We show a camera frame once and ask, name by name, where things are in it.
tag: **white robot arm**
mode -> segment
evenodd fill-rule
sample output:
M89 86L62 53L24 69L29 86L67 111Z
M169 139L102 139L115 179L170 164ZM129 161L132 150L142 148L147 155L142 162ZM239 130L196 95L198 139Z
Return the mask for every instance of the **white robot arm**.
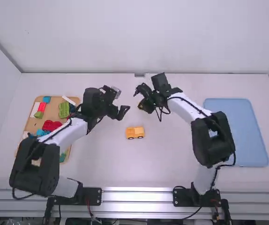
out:
M197 176L191 184L193 201L200 204L200 199L213 189L217 171L231 154L235 158L235 146L227 121L223 112L213 113L199 106L188 98L181 89L171 88L164 73L153 76L154 90L142 83L137 86L134 96L142 94L144 99L140 101L138 108L153 113L156 111L161 121L163 108L170 114L176 113L188 124L192 130L193 151L200 163Z
M9 184L15 189L28 191L31 195L60 196L71 199L71 202L83 202L82 183L60 176L60 154L74 141L87 135L104 116L122 120L130 109L127 105L113 105L114 99L121 91L115 87L87 88L83 94L83 102L76 108L68 121L48 135L21 141ZM32 160L41 158L39 166L32 165Z

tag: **black wire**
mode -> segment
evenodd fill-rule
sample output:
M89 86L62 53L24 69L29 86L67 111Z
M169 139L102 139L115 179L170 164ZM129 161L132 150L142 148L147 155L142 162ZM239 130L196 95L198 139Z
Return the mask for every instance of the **black wire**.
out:
M192 106L195 110L197 110L200 114L202 114L202 115L204 115L205 117L207 117L207 114L205 114L201 109L198 109L195 105L193 105L193 104L190 103L188 100L186 100L186 99L184 99L184 98L182 98L182 97L179 97L179 96L170 97L170 98L167 99L167 101L170 100L170 99L174 99L174 98L178 98L178 99L180 99L180 100L182 100L182 101L185 101L185 102L188 103L190 106Z
M39 149L39 147L40 147L41 145L43 145L43 143L45 143L46 141L52 139L52 138L53 138L54 136L56 136L59 132L61 132L62 130L64 130L64 129L66 129L67 127L69 127L69 126L72 124L72 120L71 120L71 118L69 118L69 120L70 120L69 123L68 123L65 127L61 128L60 130L58 130L57 132L55 132L53 135L49 136L49 137L46 138L44 141L40 142L40 143L34 148L34 150L30 153L30 155L25 159L25 161L26 161L26 162L29 161L29 160L32 158L32 156L35 154L35 152ZM20 170L20 171L17 173L16 177L17 177L17 176L18 176L18 175L25 169L25 166L26 166L26 164L24 165L24 168L22 168L22 170ZM31 197L31 196L33 196L33 195L35 195L35 194L26 195L26 196L23 196L23 197L17 197L17 196L15 195L15 180L14 180L13 188L12 188L12 197L13 197L14 199L16 199L16 200L22 200L22 199L29 198L29 197Z
M59 205L59 214L60 214L60 219L61 219L61 210L60 210L60 205Z
M102 223L102 224L106 224L106 225L114 225L119 219L116 219L114 222L112 222L111 224L107 224L107 223Z
M199 209L197 209L197 210L196 210L194 213L192 213L190 216L184 217L184 218L182 218L182 219L184 220L184 219L189 219L189 218L191 218L191 217L194 216L197 212L199 212L200 209L202 209L202 206L200 206Z

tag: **red puzzle piece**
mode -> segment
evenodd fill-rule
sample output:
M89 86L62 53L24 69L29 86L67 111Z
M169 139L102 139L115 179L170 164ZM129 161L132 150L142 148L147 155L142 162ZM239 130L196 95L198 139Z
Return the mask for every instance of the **red puzzle piece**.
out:
M44 112L46 104L47 104L46 102L41 102L38 111Z
M44 125L42 127L42 130L52 132L55 129L59 128L61 125L62 125L62 123L59 122L59 121L53 122L52 120L46 120L44 122Z

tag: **blue mat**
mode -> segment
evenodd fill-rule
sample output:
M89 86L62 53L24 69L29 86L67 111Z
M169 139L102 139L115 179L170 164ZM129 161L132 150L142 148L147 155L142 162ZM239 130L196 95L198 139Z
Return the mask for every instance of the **blue mat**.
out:
M269 158L252 105L245 98L207 98L203 106L226 114L236 146L238 166L265 167Z

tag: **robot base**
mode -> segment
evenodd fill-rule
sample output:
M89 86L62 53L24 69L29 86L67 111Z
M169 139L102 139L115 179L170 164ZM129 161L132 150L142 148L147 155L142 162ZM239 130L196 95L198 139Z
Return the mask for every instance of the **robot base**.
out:
M101 205L102 189L99 187L81 187L80 193L75 198L65 198L55 196L54 205L87 205L99 206Z
M221 207L220 191L211 189L204 195L199 195L193 184L191 184L191 188L176 186L173 189L173 205L175 207Z

